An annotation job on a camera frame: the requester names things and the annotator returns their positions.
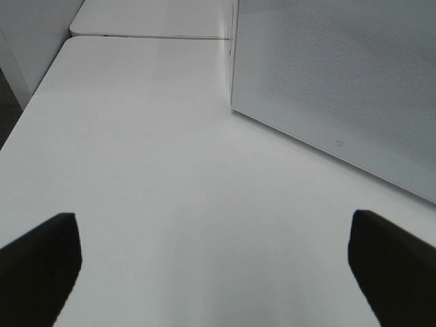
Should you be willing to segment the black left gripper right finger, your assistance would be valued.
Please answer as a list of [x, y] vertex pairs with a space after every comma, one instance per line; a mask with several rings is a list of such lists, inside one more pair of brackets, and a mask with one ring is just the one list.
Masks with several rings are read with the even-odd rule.
[[393, 222], [357, 210], [349, 267], [381, 326], [435, 325], [435, 248]]

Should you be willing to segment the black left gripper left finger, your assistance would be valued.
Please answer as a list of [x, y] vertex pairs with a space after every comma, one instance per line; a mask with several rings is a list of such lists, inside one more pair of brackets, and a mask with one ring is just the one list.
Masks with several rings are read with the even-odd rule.
[[54, 326], [81, 266], [73, 213], [59, 213], [2, 247], [1, 325]]

